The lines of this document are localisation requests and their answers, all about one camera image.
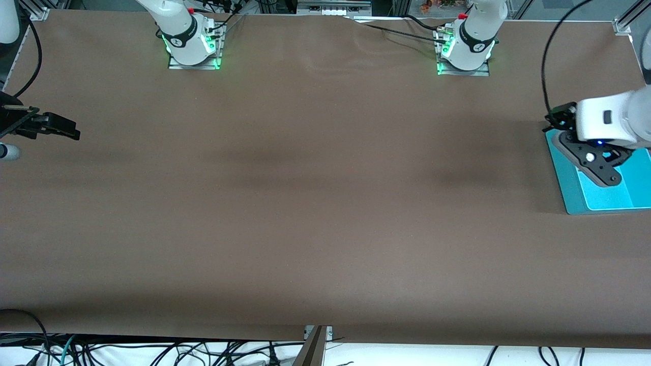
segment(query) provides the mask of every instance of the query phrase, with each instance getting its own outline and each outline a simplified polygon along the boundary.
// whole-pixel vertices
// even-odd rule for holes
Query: white surface
[[[241,350],[252,350],[268,345],[265,342],[251,342]],[[211,352],[224,349],[225,343],[210,343]],[[325,353],[324,366],[338,366],[353,361],[352,366],[484,366],[491,346],[430,346],[430,345],[379,345],[364,343],[329,343]],[[147,366],[164,348],[103,348],[93,354],[106,366]],[[296,356],[300,346],[277,347],[276,354],[280,360]],[[578,348],[554,348],[561,366],[578,365]],[[35,354],[34,350],[19,347],[0,348],[0,366],[17,366],[27,363]],[[176,351],[169,352],[161,366],[171,366],[176,359]],[[196,353],[204,361],[208,357]],[[548,351],[545,353],[553,364]],[[256,360],[268,360],[262,355],[247,356],[237,362],[246,366]],[[45,364],[45,358],[39,360],[39,366]],[[181,366],[200,366],[202,363],[192,357],[186,357]],[[544,363],[538,356],[537,347],[500,346],[495,353],[491,366],[540,365]],[[588,348],[585,352],[584,366],[648,366],[651,365],[651,350],[613,350]]]

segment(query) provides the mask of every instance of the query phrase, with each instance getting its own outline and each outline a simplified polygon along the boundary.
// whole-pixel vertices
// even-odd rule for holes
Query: metal bracket
[[[616,36],[628,36],[631,34],[631,27],[629,25],[623,27],[618,18],[613,20],[613,30]]]
[[[332,337],[332,327],[329,326],[311,326],[308,331],[305,327],[305,333],[309,334],[301,351],[294,360],[292,366],[323,366],[324,354],[326,353],[326,342],[328,337]]]
[[[613,20],[613,29],[618,36],[631,34],[630,25],[651,6],[651,0],[637,0],[622,16]]]
[[[312,334],[312,330],[314,329],[315,326],[305,326],[305,330],[303,331],[303,340],[306,341],[309,337],[310,334]],[[328,326],[327,329],[327,338],[326,341],[332,341],[332,327]]]
[[[622,165],[633,154],[632,150],[624,147],[580,141],[573,131],[562,131],[554,135],[552,143],[599,187],[620,184],[622,175],[615,167]]]

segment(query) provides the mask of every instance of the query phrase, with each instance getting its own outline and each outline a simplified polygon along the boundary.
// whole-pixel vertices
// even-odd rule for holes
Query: black cable
[[[36,37],[36,43],[39,45],[38,48],[40,49],[40,42],[38,41],[38,37],[36,35],[36,32],[34,32],[34,36]],[[35,72],[35,75],[38,74],[38,69],[40,69],[40,62],[39,62],[39,66],[36,68],[37,72]],[[23,89],[27,89],[29,87],[29,84],[31,84],[31,83],[28,83],[26,85],[26,87],[24,87]],[[43,344],[45,345],[45,350],[48,353],[48,365],[49,365],[51,356],[49,354],[50,351],[49,351],[48,332],[45,330],[45,326],[43,325],[43,323],[41,323],[40,319],[38,317],[36,317],[36,315],[34,315],[34,314],[32,314],[32,313],[30,313],[30,312],[28,312],[26,310],[21,310],[21,309],[0,309],[0,314],[1,313],[18,313],[18,314],[27,315],[28,317],[32,318],[38,324],[38,327],[43,332]]]
[[[556,366],[560,366],[559,359],[558,357],[556,357],[556,352],[554,352],[554,349],[552,349],[551,347],[545,347],[545,348],[547,348],[551,352],[551,355],[554,357],[554,362],[556,363]],[[551,364],[547,361],[545,356],[542,354],[542,347],[538,347],[538,355],[540,356],[540,359],[545,363],[545,365],[551,366]]]
[[[301,345],[304,345],[304,344],[305,344],[304,342],[293,342],[293,343],[281,343],[279,345],[271,345],[271,346],[256,348],[256,349],[254,349],[254,350],[252,350],[250,352],[245,352],[245,353],[239,355],[239,357],[237,357],[236,359],[226,363],[226,365],[224,365],[224,366],[233,366],[242,357],[250,356],[252,354],[260,354],[260,353],[262,353],[263,350],[267,350],[267,349],[270,349],[270,348],[273,348],[273,347],[301,346]]]
[[[181,356],[181,352],[178,351],[178,346],[176,347],[176,351],[178,352],[178,356],[176,357],[176,361],[174,362],[174,366],[178,366],[178,364],[181,362],[182,359],[184,359],[186,356],[194,356],[192,354],[192,351],[194,351],[197,347],[200,345],[203,345],[205,342],[197,343],[194,346],[190,347],[189,350],[183,351],[183,356]]]
[[[229,17],[226,18],[226,20],[223,21],[221,24],[219,24],[217,27],[214,27],[214,28],[208,28],[208,32],[216,31],[217,29],[222,28],[224,25],[226,25],[226,23],[229,22],[229,20],[230,20],[233,16],[235,16],[235,14],[237,14],[237,12],[235,12],[235,11],[232,12],[232,13],[229,15]]]
[[[565,15],[559,20],[558,23],[556,23],[556,26],[554,27],[554,30],[552,30],[549,39],[547,40],[547,44],[545,45],[545,52],[542,54],[542,65],[540,66],[540,82],[542,84],[542,95],[545,99],[545,108],[547,108],[547,113],[549,114],[549,117],[553,120],[554,117],[551,115],[551,107],[549,106],[549,96],[547,95],[547,79],[545,75],[545,65],[547,64],[547,53],[549,51],[549,46],[551,45],[551,41],[554,39],[554,36],[556,35],[556,32],[559,30],[559,27],[563,22],[572,15],[578,8],[582,7],[583,5],[586,5],[587,3],[592,2],[593,0],[584,0],[580,2],[578,5],[576,5],[574,8],[571,8],[570,11],[565,13]]]
[[[398,35],[403,35],[403,36],[409,36],[409,37],[413,37],[413,38],[418,38],[418,39],[428,40],[428,41],[435,42],[435,43],[445,43],[444,40],[438,40],[438,39],[434,39],[434,38],[428,38],[428,37],[423,37],[423,36],[417,36],[417,35],[413,35],[413,34],[411,34],[411,33],[405,33],[405,32],[396,31],[396,30],[394,30],[394,29],[389,29],[389,28],[384,28],[384,27],[378,27],[377,25],[372,25],[372,24],[367,24],[367,23],[364,23],[364,25],[366,25],[367,27],[371,27],[371,28],[379,29],[379,30],[381,30],[381,31],[387,31],[387,32],[396,33],[396,34],[398,34]]]
[[[23,11],[23,14],[25,15],[25,19],[27,20],[27,24],[32,29],[32,32],[34,33],[34,40],[36,40],[36,51],[38,52],[38,63],[36,64],[36,69],[34,70],[34,74],[32,74],[32,77],[29,78],[29,80],[27,81],[24,87],[22,87],[16,94],[14,94],[14,98],[18,98],[19,96],[21,96],[27,90],[27,88],[29,88],[32,85],[32,83],[38,76],[38,72],[40,71],[41,64],[43,63],[43,49],[41,48],[40,39],[38,38],[38,33],[36,32],[36,27],[34,26],[32,20],[29,19],[29,13],[23,7],[21,7],[20,10]]]
[[[490,363],[493,361],[493,356],[495,355],[495,352],[497,351],[497,347],[499,347],[499,346],[493,347],[493,349],[488,354],[488,359],[486,360],[485,366],[490,366]]]
[[[273,343],[269,341],[269,366],[280,366],[281,362],[273,348]]]
[[[423,28],[425,28],[425,29],[429,29],[429,30],[431,30],[431,31],[435,31],[435,30],[436,30],[436,27],[432,27],[431,25],[427,25],[427,24],[421,22],[421,20],[420,20],[419,18],[416,18],[415,16],[413,16],[413,15],[411,15],[411,14],[405,14],[405,15],[403,15],[402,17],[403,17],[403,18],[409,18],[409,19],[415,21],[416,24],[420,25],[421,27],[423,27]]]

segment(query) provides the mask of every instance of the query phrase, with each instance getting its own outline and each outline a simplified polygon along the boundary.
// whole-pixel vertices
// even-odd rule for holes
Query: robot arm
[[[20,35],[18,9],[14,0],[0,0],[0,44],[14,43]]]
[[[476,70],[490,57],[497,31],[508,15],[506,0],[474,0],[466,19],[457,19],[452,28],[450,46],[441,56],[460,70]]]
[[[651,148],[651,85],[638,91],[591,98],[552,109],[546,117],[554,146],[593,183],[617,186],[615,167],[638,148]]]
[[[182,0],[136,1],[154,17],[167,51],[180,64],[199,64],[215,53],[213,19],[189,11]]]

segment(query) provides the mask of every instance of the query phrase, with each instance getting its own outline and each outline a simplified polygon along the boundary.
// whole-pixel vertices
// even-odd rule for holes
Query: cable
[[[72,343],[72,340],[75,338],[75,335],[71,335],[70,338],[68,338],[68,341],[66,342],[66,345],[63,346],[63,351],[61,352],[61,362],[59,365],[63,366],[66,364],[66,354],[68,353],[68,348],[70,347],[70,343]]]
[[[255,0],[255,2],[258,3],[258,4],[261,4],[261,5],[269,5],[269,6],[271,6],[271,5],[276,5],[278,3],[278,0],[274,0],[274,2],[272,2],[272,3],[267,3],[267,2],[264,2],[262,0]]]
[[[27,20],[27,24],[32,29],[32,32],[34,33],[34,40],[36,41],[36,50],[38,52],[38,63],[36,64],[36,69],[34,70],[34,74],[32,74],[32,77],[29,78],[29,80],[27,81],[24,87],[22,87],[16,94],[14,94],[14,98],[18,98],[19,96],[21,96],[27,90],[27,88],[29,88],[32,85],[32,83],[38,76],[41,64],[43,63],[43,49],[41,48],[40,39],[38,38],[38,33],[36,32],[36,27],[34,26],[32,20],[29,19],[29,13],[27,13],[27,11],[23,7],[21,7],[20,10],[22,10],[23,14],[25,15],[25,19]]]
[[[37,318],[36,315],[34,315],[34,314],[32,314],[32,313],[30,313],[30,312],[28,312],[26,310],[21,310],[21,309],[0,309],[0,314],[1,313],[19,313],[19,314],[27,315],[28,317],[32,318],[38,324],[38,327],[43,332],[43,344],[45,345],[46,351],[48,351],[48,366],[49,366],[49,361],[50,361],[51,356],[49,354],[48,332],[45,330],[45,326],[43,325],[43,323],[41,323],[40,319]]]
[[[377,25],[366,24],[366,23],[364,23],[364,25],[366,25],[367,27],[371,27],[371,28],[379,29],[379,30],[381,30],[381,31],[387,31],[387,32],[396,33],[397,35],[409,36],[409,37],[413,37],[413,38],[418,38],[418,39],[428,40],[428,41],[435,42],[435,43],[445,43],[444,40],[438,40],[438,39],[434,39],[434,38],[428,38],[428,37],[423,37],[423,36],[417,36],[417,35],[413,35],[413,34],[411,34],[411,33],[405,33],[405,32],[396,31],[396,30],[394,30],[394,29],[389,29],[389,28],[384,28],[384,27],[378,27]]]
[[[552,349],[551,347],[545,347],[545,348],[551,352],[552,356],[554,356],[554,362],[556,363],[556,366],[560,366],[559,359],[558,357],[556,357],[556,352],[554,352],[554,349]],[[538,347],[538,355],[540,356],[540,359],[542,359],[542,361],[545,363],[545,365],[551,366],[551,364],[547,362],[547,359],[542,354],[542,347]]]
[[[405,14],[405,15],[402,16],[402,18],[409,18],[409,19],[415,21],[416,24],[420,25],[421,27],[423,27],[425,29],[429,29],[431,31],[436,30],[436,27],[432,27],[431,25],[427,25],[427,24],[421,22],[421,20],[419,18],[416,18],[415,16],[413,16],[411,14]]]
[[[497,347],[499,346],[493,347],[493,349],[488,354],[488,359],[486,360],[485,366],[490,366],[490,363],[493,361],[493,356],[495,355],[495,351],[497,351]]]
[[[543,52],[542,54],[542,65],[540,66],[540,82],[542,84],[542,95],[545,99],[545,108],[547,108],[547,113],[552,120],[554,120],[554,117],[551,115],[551,107],[549,106],[549,96],[547,95],[547,79],[545,75],[545,65],[547,64],[547,53],[549,51],[549,46],[551,45],[551,41],[554,39],[554,36],[556,35],[556,32],[559,30],[561,24],[563,24],[563,22],[567,18],[569,18],[569,16],[572,15],[572,13],[574,13],[578,8],[592,1],[593,0],[584,0],[580,2],[578,5],[576,5],[574,8],[571,8],[570,11],[565,13],[565,15],[561,18],[561,20],[559,20],[559,22],[556,23],[556,26],[554,27],[554,30],[552,30],[549,39],[547,40],[547,44],[545,45],[545,52]]]
[[[232,12],[232,13],[230,13],[229,17],[226,18],[225,21],[221,22],[221,24],[219,24],[217,27],[214,27],[214,28],[208,28],[208,32],[216,31],[216,30],[218,30],[219,28],[222,28],[224,25],[226,25],[226,23],[229,22],[229,20],[230,20],[233,16],[235,16],[235,14],[237,14],[237,12]]]

